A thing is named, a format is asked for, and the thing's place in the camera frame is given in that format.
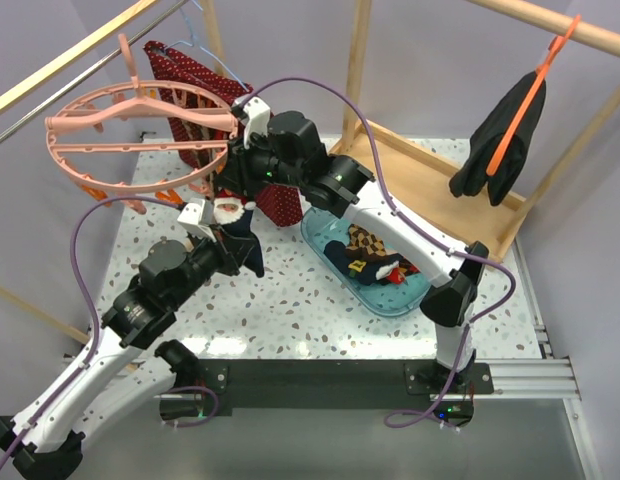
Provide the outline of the brown checkered sock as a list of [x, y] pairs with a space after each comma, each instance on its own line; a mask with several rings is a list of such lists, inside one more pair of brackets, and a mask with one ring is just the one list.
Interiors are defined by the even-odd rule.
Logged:
[[345, 255], [355, 260], [376, 262], [388, 257], [383, 241], [363, 227], [351, 224], [348, 228], [349, 243]]

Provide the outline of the pink round sock hanger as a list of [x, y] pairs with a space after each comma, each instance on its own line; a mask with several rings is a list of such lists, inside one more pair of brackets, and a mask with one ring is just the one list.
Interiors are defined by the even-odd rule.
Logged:
[[[94, 90], [68, 104], [56, 115], [45, 120], [47, 149], [59, 169], [97, 201], [110, 203], [119, 198], [132, 210], [143, 213], [145, 207], [141, 195], [153, 194], [169, 204], [182, 202], [177, 189], [187, 186], [200, 192], [203, 181], [211, 173], [219, 171], [228, 153], [228, 142], [237, 137], [238, 120], [230, 106], [219, 96], [194, 85], [171, 81], [143, 81], [139, 77], [136, 62], [125, 35], [118, 42], [130, 80]], [[222, 132], [219, 140], [174, 140], [158, 143], [65, 143], [64, 136], [87, 129], [97, 132], [111, 120], [136, 118], [176, 119], [204, 129]], [[87, 171], [80, 170], [69, 159], [71, 154], [128, 154], [171, 151], [206, 152], [211, 155], [208, 164], [169, 180], [153, 183], [132, 184], [125, 181], [106, 182]]]

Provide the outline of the navy green striped sock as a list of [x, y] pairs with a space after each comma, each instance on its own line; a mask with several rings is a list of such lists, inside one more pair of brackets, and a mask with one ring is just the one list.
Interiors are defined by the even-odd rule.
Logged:
[[349, 265], [352, 260], [346, 254], [346, 246], [342, 242], [331, 240], [325, 245], [323, 253], [336, 269], [345, 272], [349, 271]]

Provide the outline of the navy santa sock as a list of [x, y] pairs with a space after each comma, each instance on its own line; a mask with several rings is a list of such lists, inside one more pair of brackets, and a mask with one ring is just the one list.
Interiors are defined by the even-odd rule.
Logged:
[[250, 237], [256, 241], [244, 262], [244, 266], [251, 270], [257, 278], [262, 278], [265, 271], [261, 245], [251, 227], [256, 203], [243, 196], [237, 196], [223, 190], [213, 200], [213, 204], [216, 223], [226, 233], [233, 237]]

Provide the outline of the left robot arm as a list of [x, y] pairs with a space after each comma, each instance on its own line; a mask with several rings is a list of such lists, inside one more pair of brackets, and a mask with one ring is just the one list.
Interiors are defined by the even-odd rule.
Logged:
[[0, 416], [0, 448], [21, 476], [66, 479], [88, 445], [144, 401], [201, 389], [198, 357], [158, 339], [213, 274], [238, 274], [259, 250], [255, 235], [153, 245], [85, 350], [29, 407]]

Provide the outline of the navy buckle sock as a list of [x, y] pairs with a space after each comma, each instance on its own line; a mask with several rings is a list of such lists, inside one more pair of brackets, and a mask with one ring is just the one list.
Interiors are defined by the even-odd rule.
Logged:
[[402, 256], [393, 254], [381, 260], [364, 261], [341, 256], [336, 261], [336, 268], [347, 279], [364, 286], [390, 283], [389, 277], [399, 267]]

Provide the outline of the red black argyle sock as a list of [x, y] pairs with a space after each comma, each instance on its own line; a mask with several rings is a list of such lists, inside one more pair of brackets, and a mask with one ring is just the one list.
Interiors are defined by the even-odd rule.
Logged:
[[420, 270], [407, 260], [400, 260], [398, 265], [386, 277], [389, 283], [400, 285], [407, 281], [407, 278], [419, 274]]

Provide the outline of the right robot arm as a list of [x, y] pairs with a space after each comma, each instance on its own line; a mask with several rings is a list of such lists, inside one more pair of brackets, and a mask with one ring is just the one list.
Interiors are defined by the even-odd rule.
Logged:
[[487, 247], [456, 241], [414, 212], [403, 212], [369, 169], [347, 155], [328, 154], [302, 113], [256, 114], [239, 107], [232, 113], [244, 130], [230, 141], [217, 184], [248, 198], [269, 185], [296, 188], [313, 207], [397, 248], [430, 284], [420, 309], [436, 326], [436, 382], [446, 392], [459, 392], [471, 380], [469, 323]]

